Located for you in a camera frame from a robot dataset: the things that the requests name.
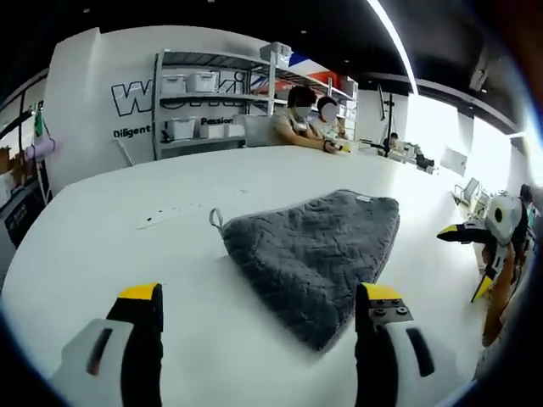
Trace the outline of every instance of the white table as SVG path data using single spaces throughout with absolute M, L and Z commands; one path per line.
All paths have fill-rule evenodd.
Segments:
M 298 344 L 259 302 L 208 223 L 278 209 L 349 188 L 400 202 L 401 223 L 380 282 L 398 289 L 426 329 L 477 362 L 483 303 L 472 248 L 435 236 L 461 222 L 435 177 L 367 154 L 246 148 L 167 159 L 66 187 L 28 232 L 2 303 L 22 349 L 44 375 L 124 288 L 164 285 L 164 406 L 352 406 L 352 323 L 324 355 Z M 174 219 L 141 228 L 149 217 Z

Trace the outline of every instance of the white device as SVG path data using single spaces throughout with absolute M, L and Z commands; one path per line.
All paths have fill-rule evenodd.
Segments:
M 443 168 L 454 171 L 457 174 L 464 176 L 466 172 L 467 157 L 463 154 L 451 148 L 445 148 L 441 162 L 439 163 Z
M 502 195 L 492 198 L 486 208 L 484 225 L 492 233 L 498 244 L 506 246 L 520 223 L 523 205 L 520 198 Z

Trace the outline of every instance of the ceiling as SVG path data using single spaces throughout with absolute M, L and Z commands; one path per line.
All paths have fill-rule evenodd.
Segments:
M 499 47 L 488 46 L 489 40 L 462 0 L 380 3 L 400 34 L 417 78 L 475 96 L 518 122 L 515 86 L 504 73 Z M 126 0 L 11 3 L 11 15 L 3 15 L 4 21 L 11 22 L 0 25 L 3 61 L 8 61 L 0 66 L 0 103 L 48 66 L 57 42 L 96 26 L 102 32 L 145 25 L 218 28 L 287 43 L 330 70 L 359 81 L 365 72 L 406 74 L 394 44 L 365 0 L 155 0 L 140 4 L 145 6 Z M 19 29 L 9 31 L 8 26 Z M 487 93 L 470 88 L 473 73 L 481 66 L 488 71 L 483 84 Z

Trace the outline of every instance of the textured towel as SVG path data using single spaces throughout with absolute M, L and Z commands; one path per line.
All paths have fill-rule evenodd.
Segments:
M 394 199 L 338 190 L 214 226 L 266 306 L 320 350 L 350 318 L 356 286 L 378 279 L 399 224 Z

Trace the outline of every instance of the towel label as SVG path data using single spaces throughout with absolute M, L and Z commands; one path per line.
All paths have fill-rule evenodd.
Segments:
M 363 202 L 370 202 L 372 200 L 372 197 L 368 197 L 367 195 L 359 195 L 356 197 L 357 201 L 363 201 Z

